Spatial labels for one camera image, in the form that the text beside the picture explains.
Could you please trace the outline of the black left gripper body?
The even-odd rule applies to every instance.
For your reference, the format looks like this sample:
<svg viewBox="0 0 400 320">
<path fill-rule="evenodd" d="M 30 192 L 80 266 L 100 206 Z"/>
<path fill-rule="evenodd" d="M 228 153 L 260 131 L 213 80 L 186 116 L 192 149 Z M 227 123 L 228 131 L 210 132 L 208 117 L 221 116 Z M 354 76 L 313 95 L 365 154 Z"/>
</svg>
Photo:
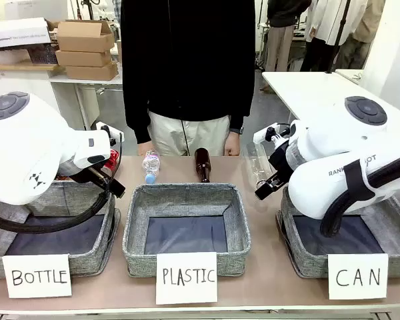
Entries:
<svg viewBox="0 0 400 320">
<path fill-rule="evenodd" d="M 102 188 L 102 190 L 113 191 L 114 188 L 114 176 L 108 175 L 102 170 L 96 170 L 94 167 L 86 168 L 86 174 L 90 182 L 94 183 L 96 186 Z"/>
</svg>

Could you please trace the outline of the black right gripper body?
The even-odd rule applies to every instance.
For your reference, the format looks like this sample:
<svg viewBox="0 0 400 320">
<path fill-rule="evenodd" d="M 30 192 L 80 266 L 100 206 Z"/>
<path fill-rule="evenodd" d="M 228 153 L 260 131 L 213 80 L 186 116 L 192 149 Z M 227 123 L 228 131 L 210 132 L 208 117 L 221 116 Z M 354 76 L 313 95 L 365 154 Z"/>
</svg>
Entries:
<svg viewBox="0 0 400 320">
<path fill-rule="evenodd" d="M 293 174 L 293 170 L 286 159 L 287 148 L 287 145 L 280 145 L 269 157 L 269 163 L 275 170 L 275 173 L 270 178 L 271 181 L 288 182 Z"/>
</svg>

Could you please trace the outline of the person's left hand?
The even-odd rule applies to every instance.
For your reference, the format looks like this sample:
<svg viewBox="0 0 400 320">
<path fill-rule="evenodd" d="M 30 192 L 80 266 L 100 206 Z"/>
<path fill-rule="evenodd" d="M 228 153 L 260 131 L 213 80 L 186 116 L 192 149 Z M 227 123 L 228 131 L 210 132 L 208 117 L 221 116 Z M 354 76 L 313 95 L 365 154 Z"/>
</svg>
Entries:
<svg viewBox="0 0 400 320">
<path fill-rule="evenodd" d="M 240 134 L 230 131 L 224 146 L 224 156 L 240 155 Z"/>
</svg>

